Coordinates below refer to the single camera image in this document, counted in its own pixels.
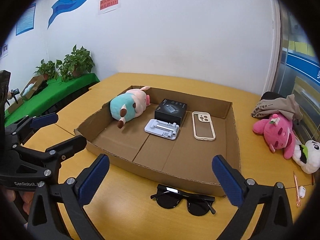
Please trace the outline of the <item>person left hand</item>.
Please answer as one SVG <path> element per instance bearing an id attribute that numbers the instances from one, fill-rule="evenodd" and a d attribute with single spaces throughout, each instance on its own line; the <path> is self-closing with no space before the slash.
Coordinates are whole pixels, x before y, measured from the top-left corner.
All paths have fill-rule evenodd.
<path id="1" fill-rule="evenodd" d="M 32 205 L 34 192 L 14 191 L 1 186 L 1 193 L 6 198 L 11 211 L 28 228 L 28 216 Z"/>

